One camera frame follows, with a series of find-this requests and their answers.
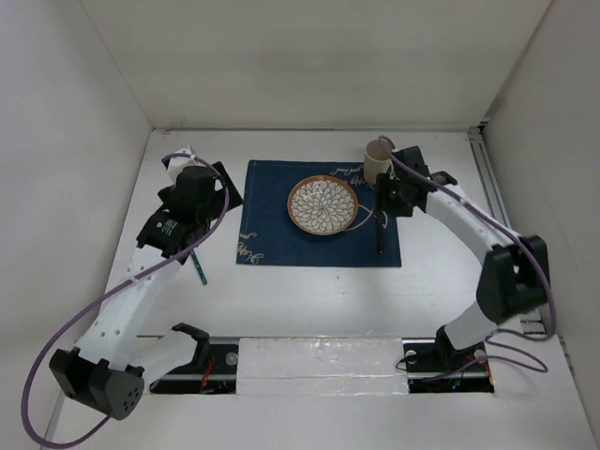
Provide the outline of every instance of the teal pen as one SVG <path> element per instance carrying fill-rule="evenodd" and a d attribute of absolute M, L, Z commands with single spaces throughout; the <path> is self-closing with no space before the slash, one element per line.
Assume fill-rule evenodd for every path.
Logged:
<path fill-rule="evenodd" d="M 196 266 L 196 272 L 198 272 L 198 275 L 200 276 L 200 281 L 202 282 L 202 284 L 204 286 L 206 286 L 208 284 L 208 280 L 206 279 L 206 276 L 204 275 L 203 268 L 200 265 L 200 261 L 198 261 L 198 257 L 196 256 L 195 251 L 191 252 L 191 260 L 194 261 L 194 265 Z"/>

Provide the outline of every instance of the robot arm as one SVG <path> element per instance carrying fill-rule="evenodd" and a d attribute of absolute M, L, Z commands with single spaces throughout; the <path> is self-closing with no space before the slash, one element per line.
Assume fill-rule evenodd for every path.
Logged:
<path fill-rule="evenodd" d="M 179 153 L 192 155 L 191 149 Z M 229 190 L 228 209 L 242 204 L 222 164 L 200 167 L 186 157 L 165 163 L 174 184 L 158 196 L 162 206 L 146 221 L 125 279 L 132 285 L 115 295 L 70 352 L 57 350 L 50 369 L 68 398 L 111 418 L 122 420 L 137 406 L 142 391 L 174 368 L 188 363 L 201 366 L 208 354 L 208 334 L 179 323 L 165 337 L 136 350 L 137 336 L 165 285 L 179 271 L 179 263 L 164 265 L 152 274 L 137 274 L 164 263 L 198 242 L 224 207 L 224 187 Z"/>
<path fill-rule="evenodd" d="M 439 356 L 452 359 L 469 351 L 512 317 L 546 303 L 546 295 L 531 263 L 517 246 L 467 211 L 463 203 L 476 206 L 467 199 L 457 180 L 446 172 L 429 173 L 419 147 L 395 152 L 395 156 L 419 174 L 449 188 L 463 201 L 423 183 L 394 163 L 391 175 L 380 174 L 377 180 L 378 250 L 383 251 L 382 212 L 391 217 L 411 217 L 416 206 L 444 224 L 482 264 L 475 302 L 437 332 Z M 478 209 L 489 220 L 495 221 Z M 525 244 L 548 276 L 548 251 L 544 241 L 538 236 L 510 233 Z"/>

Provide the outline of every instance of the leaf pattern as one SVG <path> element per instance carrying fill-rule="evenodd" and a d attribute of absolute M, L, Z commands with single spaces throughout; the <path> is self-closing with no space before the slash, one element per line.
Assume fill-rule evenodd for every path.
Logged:
<path fill-rule="evenodd" d="M 331 234 L 343 230 L 354 215 L 350 191 L 329 180 L 308 182 L 292 197 L 292 215 L 301 228 L 311 233 Z"/>

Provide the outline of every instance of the dark blue cloth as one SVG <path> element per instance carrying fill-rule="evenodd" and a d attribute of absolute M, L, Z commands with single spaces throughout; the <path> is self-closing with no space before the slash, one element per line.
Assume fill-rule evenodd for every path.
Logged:
<path fill-rule="evenodd" d="M 318 236 L 299 229 L 288 214 L 293 187 L 313 175 L 332 175 L 350 185 L 360 205 L 375 204 L 375 192 L 364 181 L 360 162 L 290 162 L 251 160 L 247 166 L 244 211 L 237 247 L 238 264 L 317 267 L 400 267 L 395 220 L 385 229 L 385 251 L 377 252 L 373 216 L 355 230 Z M 359 208 L 349 227 L 368 211 Z"/>

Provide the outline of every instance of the brown plate rim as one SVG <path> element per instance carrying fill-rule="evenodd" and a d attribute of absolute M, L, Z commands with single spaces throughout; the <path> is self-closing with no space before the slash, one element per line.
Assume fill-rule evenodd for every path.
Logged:
<path fill-rule="evenodd" d="M 292 198 L 293 198 L 293 194 L 303 185 L 305 185 L 306 183 L 309 183 L 311 181 L 333 181 L 334 183 L 339 183 L 342 186 L 344 186 L 346 189 L 348 189 L 348 192 L 350 192 L 350 195 L 352 196 L 352 199 L 354 200 L 354 212 L 352 214 L 352 218 L 348 221 L 348 223 L 343 227 L 340 228 L 339 230 L 335 230 L 334 232 L 310 232 L 309 230 L 307 230 L 306 228 L 304 228 L 302 225 L 300 225 L 295 217 L 292 214 Z M 354 189 L 352 189 L 350 187 L 350 185 L 348 183 L 346 183 L 344 180 L 340 180 L 339 178 L 336 178 L 335 176 L 331 176 L 331 175 L 312 175 L 309 176 L 301 181 L 299 181 L 296 186 L 293 187 L 293 189 L 290 191 L 290 195 L 288 195 L 288 215 L 290 215 L 290 219 L 292 220 L 292 222 L 296 225 L 296 227 L 298 227 L 300 230 L 302 230 L 305 233 L 309 233 L 309 234 L 315 234 L 317 236 L 329 236 L 331 234 L 338 234 L 343 232 L 344 230 L 346 230 L 348 227 L 350 227 L 354 220 L 356 219 L 356 215 L 358 214 L 358 198 L 356 197 L 356 192 L 354 192 Z"/>

